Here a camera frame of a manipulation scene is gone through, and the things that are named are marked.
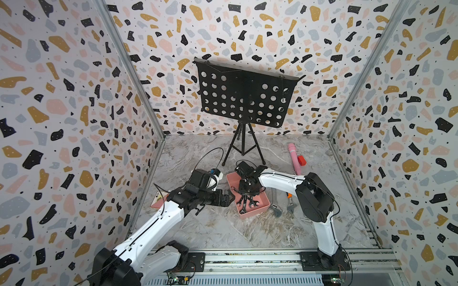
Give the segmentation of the pink plastic storage box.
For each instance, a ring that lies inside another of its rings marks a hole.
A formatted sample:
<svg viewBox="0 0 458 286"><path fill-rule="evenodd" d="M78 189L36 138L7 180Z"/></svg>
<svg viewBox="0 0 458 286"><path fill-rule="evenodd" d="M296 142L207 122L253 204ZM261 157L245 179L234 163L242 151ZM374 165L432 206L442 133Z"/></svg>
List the pink plastic storage box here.
<svg viewBox="0 0 458 286"><path fill-rule="evenodd" d="M241 177L236 173L226 176L232 194L235 196L236 210L241 219L247 219L266 212L271 203L263 191L259 195L242 195L238 193Z"/></svg>

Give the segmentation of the large silver adjustable wrench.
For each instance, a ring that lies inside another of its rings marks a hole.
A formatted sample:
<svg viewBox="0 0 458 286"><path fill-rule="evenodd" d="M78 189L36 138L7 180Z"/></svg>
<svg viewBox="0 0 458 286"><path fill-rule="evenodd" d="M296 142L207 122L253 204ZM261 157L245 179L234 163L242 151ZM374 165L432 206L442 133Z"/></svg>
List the large silver adjustable wrench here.
<svg viewBox="0 0 458 286"><path fill-rule="evenodd" d="M277 203L277 195L273 188L271 189L271 205L269 209L273 211L273 214L276 218L280 218L283 214L281 208Z"/></svg>

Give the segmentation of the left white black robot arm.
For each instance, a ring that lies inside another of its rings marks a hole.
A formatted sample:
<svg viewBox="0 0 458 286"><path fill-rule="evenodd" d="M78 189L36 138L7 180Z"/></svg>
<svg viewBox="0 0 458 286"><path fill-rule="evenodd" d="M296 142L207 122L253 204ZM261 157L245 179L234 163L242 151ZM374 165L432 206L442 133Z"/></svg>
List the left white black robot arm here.
<svg viewBox="0 0 458 286"><path fill-rule="evenodd" d="M172 241L155 254L151 250L192 210L229 207L235 196L218 188L223 176L218 169L193 170L188 181L170 191L161 209L135 233L113 250L103 248L97 253L86 281L91 286L142 286L166 271L183 270L188 260L184 245Z"/></svg>

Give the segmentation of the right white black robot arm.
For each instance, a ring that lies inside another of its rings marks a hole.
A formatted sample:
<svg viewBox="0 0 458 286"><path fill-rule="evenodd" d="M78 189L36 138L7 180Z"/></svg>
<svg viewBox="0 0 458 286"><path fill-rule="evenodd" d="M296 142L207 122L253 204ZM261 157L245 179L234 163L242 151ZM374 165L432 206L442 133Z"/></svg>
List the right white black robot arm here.
<svg viewBox="0 0 458 286"><path fill-rule="evenodd" d="M317 174L289 175L264 165L253 168L244 162L235 168L235 172L240 176L236 188L240 195L253 197L272 188L298 198L304 216L313 222L318 241L316 254L301 256L303 266L325 271L351 270L350 259L338 242L333 225L334 209L339 204Z"/></svg>

